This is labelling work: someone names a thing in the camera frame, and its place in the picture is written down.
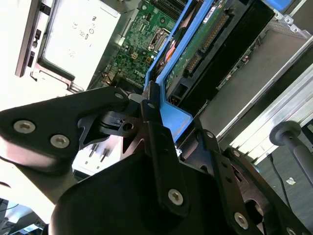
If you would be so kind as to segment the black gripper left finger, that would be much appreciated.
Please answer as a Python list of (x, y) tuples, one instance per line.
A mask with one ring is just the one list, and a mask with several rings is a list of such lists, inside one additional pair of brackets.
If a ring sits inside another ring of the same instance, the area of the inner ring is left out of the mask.
[(186, 216), (190, 201), (170, 130), (163, 125), (160, 87), (151, 82), (140, 102), (105, 87), (54, 98), (0, 114), (1, 156), (49, 175), (69, 170), (79, 150), (110, 136), (122, 138), (122, 160), (152, 161), (159, 206)]

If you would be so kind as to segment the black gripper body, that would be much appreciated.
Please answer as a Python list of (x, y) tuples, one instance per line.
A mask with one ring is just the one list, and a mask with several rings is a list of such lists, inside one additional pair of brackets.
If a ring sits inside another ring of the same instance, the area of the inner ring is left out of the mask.
[(178, 217), (157, 202), (152, 161), (126, 158), (68, 189), (56, 204), (51, 235), (232, 235), (212, 176), (180, 164), (191, 201)]

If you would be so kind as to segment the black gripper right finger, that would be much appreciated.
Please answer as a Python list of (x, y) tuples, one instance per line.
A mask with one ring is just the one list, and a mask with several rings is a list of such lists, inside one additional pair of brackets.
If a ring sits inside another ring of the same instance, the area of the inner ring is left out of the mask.
[(310, 232), (239, 151), (222, 152), (214, 134), (194, 122), (195, 161), (213, 175), (226, 224), (236, 235), (308, 235)]

